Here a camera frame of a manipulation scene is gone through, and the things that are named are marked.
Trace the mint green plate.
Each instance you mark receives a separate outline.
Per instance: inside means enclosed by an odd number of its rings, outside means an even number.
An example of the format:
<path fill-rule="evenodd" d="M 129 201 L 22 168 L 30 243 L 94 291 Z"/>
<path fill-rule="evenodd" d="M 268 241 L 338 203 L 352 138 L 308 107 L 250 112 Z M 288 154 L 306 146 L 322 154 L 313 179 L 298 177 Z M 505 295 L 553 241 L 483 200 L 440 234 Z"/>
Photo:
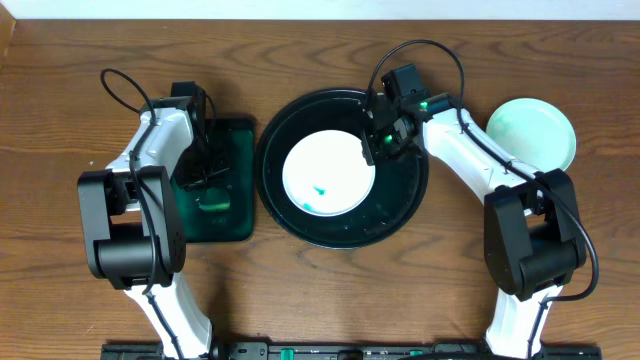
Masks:
<path fill-rule="evenodd" d="M 571 122 L 558 108 L 539 99 L 504 103 L 491 115 L 486 133 L 507 152 L 543 172 L 566 171 L 576 155 Z"/>

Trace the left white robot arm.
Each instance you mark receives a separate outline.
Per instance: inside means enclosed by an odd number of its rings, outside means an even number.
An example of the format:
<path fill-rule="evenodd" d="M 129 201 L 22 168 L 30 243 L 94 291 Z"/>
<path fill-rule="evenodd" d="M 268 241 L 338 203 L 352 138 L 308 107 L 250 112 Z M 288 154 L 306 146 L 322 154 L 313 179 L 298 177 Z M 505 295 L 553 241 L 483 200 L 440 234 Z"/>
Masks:
<path fill-rule="evenodd" d="M 89 269 L 141 307 L 165 359 L 214 353 L 213 325 L 182 273 L 187 235 L 175 197 L 207 188 L 229 168 L 207 134 L 210 103 L 195 82 L 175 82 L 169 96 L 146 98 L 123 152 L 77 182 Z"/>

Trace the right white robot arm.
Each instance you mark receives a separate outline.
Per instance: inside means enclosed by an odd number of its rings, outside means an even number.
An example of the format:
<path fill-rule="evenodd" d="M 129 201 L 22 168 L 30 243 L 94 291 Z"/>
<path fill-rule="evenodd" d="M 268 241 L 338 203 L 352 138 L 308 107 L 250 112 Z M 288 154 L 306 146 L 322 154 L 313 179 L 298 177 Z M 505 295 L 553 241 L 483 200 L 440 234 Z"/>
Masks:
<path fill-rule="evenodd" d="M 363 135 L 369 164 L 420 150 L 445 163 L 483 205 L 484 259 L 499 288 L 485 342 L 495 356 L 533 359 L 542 352 L 549 307 L 577 300 L 563 287 L 593 255 L 579 219 L 573 182 L 561 169 L 543 172 L 509 154 L 471 118 L 460 99 L 434 95 L 414 65 L 367 90 Z"/>

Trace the pink white plate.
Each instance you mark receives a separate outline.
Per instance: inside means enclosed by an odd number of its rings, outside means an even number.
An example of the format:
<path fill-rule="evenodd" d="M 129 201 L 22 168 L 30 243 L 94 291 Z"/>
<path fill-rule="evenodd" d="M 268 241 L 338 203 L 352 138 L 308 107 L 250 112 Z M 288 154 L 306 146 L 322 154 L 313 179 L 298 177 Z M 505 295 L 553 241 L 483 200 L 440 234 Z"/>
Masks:
<path fill-rule="evenodd" d="M 303 212 L 335 217 L 354 210 L 369 195 L 376 168 L 363 154 L 361 140 L 339 130 L 323 130 L 300 140 L 282 169 L 287 198 Z"/>

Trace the green sponge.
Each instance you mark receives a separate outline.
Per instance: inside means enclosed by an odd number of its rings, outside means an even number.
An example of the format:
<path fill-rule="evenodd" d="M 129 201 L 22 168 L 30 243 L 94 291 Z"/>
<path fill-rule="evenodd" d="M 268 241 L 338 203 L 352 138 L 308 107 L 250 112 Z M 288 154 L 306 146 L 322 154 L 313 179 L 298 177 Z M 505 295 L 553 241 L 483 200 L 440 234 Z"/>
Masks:
<path fill-rule="evenodd" d="M 226 196 L 214 195 L 213 197 L 202 197 L 197 200 L 198 208 L 204 212 L 219 213 L 230 209 L 231 200 Z"/>

